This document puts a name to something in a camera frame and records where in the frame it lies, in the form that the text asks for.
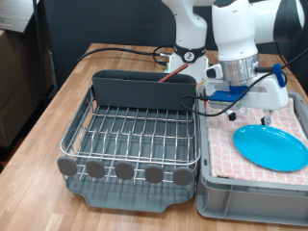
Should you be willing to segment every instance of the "plastic plate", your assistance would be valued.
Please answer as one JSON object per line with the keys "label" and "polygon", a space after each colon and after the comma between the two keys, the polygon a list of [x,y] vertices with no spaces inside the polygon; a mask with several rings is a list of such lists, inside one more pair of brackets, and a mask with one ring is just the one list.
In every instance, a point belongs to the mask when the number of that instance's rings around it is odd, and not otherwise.
{"label": "plastic plate", "polygon": [[248,125],[233,135],[233,143],[251,162],[273,170],[295,171],[308,165],[308,150],[294,136],[277,128]]}

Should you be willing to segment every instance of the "pink mat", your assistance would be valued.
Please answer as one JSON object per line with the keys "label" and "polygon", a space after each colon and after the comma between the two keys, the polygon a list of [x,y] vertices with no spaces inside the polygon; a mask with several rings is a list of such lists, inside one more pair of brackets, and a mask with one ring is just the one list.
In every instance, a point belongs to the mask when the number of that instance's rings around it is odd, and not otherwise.
{"label": "pink mat", "polygon": [[[208,114],[217,113],[207,104]],[[233,144],[233,134],[240,127],[261,124],[263,110],[253,109],[248,115],[238,115],[236,121],[229,121],[226,114],[207,117],[211,175],[214,177],[271,182],[292,185],[308,185],[308,166],[293,172],[279,172],[259,167],[241,155]],[[294,100],[288,106],[272,115],[271,126],[281,129],[302,141],[308,147],[305,136],[295,115]]]}

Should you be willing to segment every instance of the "power cord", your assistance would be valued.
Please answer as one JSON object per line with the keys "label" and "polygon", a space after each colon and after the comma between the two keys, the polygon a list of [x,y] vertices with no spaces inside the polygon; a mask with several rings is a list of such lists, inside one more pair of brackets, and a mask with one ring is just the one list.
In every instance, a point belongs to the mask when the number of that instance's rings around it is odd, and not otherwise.
{"label": "power cord", "polygon": [[[277,50],[277,53],[278,53],[278,55],[279,55],[281,61],[283,62],[283,64],[287,64],[286,60],[283,58],[283,56],[282,56],[282,54],[281,54],[281,52],[280,52],[280,48],[279,48],[278,42],[276,42],[275,45],[276,45],[276,50]],[[289,70],[291,71],[291,73],[297,78],[297,76],[296,76],[295,73],[292,71],[292,69],[291,69],[291,67],[290,67],[289,65],[288,65],[288,68],[289,68]]]}
{"label": "power cord", "polygon": [[115,47],[107,47],[107,48],[100,48],[100,49],[95,49],[95,50],[92,50],[88,53],[86,53],[85,55],[81,56],[77,61],[76,61],[76,64],[75,66],[80,62],[82,61],[86,56],[89,56],[93,53],[96,53],[96,52],[100,52],[100,51],[110,51],[110,50],[114,50],[114,51],[123,51],[123,52],[130,52],[130,53],[134,53],[134,54],[138,54],[138,55],[148,55],[148,56],[162,56],[161,54],[159,53],[155,53],[155,52],[141,52],[141,51],[136,51],[136,50],[130,50],[130,49],[125,49],[125,48],[115,48]]}
{"label": "power cord", "polygon": [[[163,45],[163,46],[159,46],[157,47],[154,52],[153,52],[153,60],[157,63],[157,64],[160,64],[160,65],[167,65],[167,62],[161,62],[161,61],[158,61],[156,58],[155,58],[155,55],[154,53],[157,52],[159,49],[162,49],[162,48],[174,48],[174,45]],[[160,56],[167,56],[167,54],[165,55],[166,53],[161,53]]]}
{"label": "power cord", "polygon": [[[283,65],[281,67],[281,69],[284,69],[286,68],[287,66],[289,66],[290,64],[294,63],[296,60],[298,60],[299,58],[301,58],[302,56],[304,56],[305,54],[308,53],[308,49],[305,50],[304,52],[302,52],[301,54],[299,54],[298,56],[296,56],[294,59],[292,59],[291,61],[289,61],[288,63],[286,63],[285,65]],[[285,76],[285,83],[287,84],[288,83],[288,78],[286,78],[286,74],[284,72],[282,72],[283,75]],[[273,74],[273,71],[270,71],[268,74],[265,74],[263,75],[262,77],[260,77],[258,80],[256,80],[253,84],[251,84],[232,104],[230,104],[228,107],[226,107],[225,109],[223,109],[221,112],[219,113],[216,113],[216,114],[211,114],[211,115],[208,115],[208,114],[205,114],[205,113],[201,113],[199,111],[196,111],[188,106],[186,106],[184,103],[183,103],[183,99],[186,99],[186,98],[195,98],[195,99],[200,99],[200,100],[208,100],[208,96],[206,95],[201,95],[201,96],[195,96],[195,95],[185,95],[183,96],[182,98],[180,98],[180,104],[186,108],[187,110],[191,111],[192,113],[195,113],[197,115],[200,115],[200,116],[208,116],[208,117],[214,117],[214,116],[220,116],[222,114],[224,114],[226,111],[228,111],[229,109],[231,109],[234,105],[236,105],[247,93],[249,90],[251,90],[252,87],[254,87],[257,83],[259,83],[260,81],[264,80],[265,78],[267,78],[268,76],[272,75]]]}

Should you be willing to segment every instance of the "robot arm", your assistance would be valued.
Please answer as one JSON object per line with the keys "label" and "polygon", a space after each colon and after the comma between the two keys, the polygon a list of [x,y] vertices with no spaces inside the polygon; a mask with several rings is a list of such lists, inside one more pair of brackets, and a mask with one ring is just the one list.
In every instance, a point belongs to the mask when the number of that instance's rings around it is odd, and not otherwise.
{"label": "robot arm", "polygon": [[305,24],[299,0],[271,0],[251,4],[256,43],[293,40]]}
{"label": "robot arm", "polygon": [[304,13],[299,0],[269,0],[250,4],[248,0],[217,0],[212,7],[214,37],[219,64],[205,70],[209,77],[206,92],[210,104],[221,108],[230,105],[245,90],[241,107],[281,110],[289,102],[282,76],[256,73],[260,67],[256,43],[289,41],[304,26]]}
{"label": "robot arm", "polygon": [[184,63],[190,64],[182,71],[202,82],[203,70],[208,65],[205,56],[207,23],[193,13],[193,6],[212,6],[215,0],[162,0],[172,11],[176,22],[176,41],[174,54],[170,57],[169,72]]}

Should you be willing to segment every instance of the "wooden table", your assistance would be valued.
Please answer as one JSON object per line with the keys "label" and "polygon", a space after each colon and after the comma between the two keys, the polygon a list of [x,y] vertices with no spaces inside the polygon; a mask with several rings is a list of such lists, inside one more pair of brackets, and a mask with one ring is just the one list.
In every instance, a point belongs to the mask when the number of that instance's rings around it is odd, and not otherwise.
{"label": "wooden table", "polygon": [[[93,44],[90,50],[114,47]],[[153,47],[124,46],[139,51]],[[217,52],[208,52],[215,63]],[[261,55],[263,66],[279,62],[279,57]],[[85,199],[65,187],[57,159],[63,156],[59,144],[73,119],[91,76],[101,69],[140,71],[164,70],[152,57],[122,52],[101,52],[81,61],[39,119],[8,166],[0,175],[0,230],[306,230],[278,224],[204,218],[195,198],[167,207],[161,214],[91,208]],[[289,76],[289,90],[307,95],[295,77]]]}

